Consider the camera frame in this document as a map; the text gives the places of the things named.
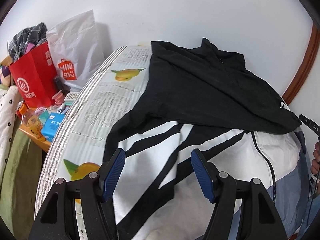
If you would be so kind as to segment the person's right hand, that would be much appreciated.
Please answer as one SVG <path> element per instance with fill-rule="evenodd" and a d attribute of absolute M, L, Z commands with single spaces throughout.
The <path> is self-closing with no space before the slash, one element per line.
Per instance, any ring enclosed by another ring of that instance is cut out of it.
<path fill-rule="evenodd" d="M 319 172 L 319 162 L 320 162 L 320 145 L 319 142 L 315 144 L 315 150 L 313 152 L 313 160 L 311 161 L 311 173 L 317 175 Z"/>

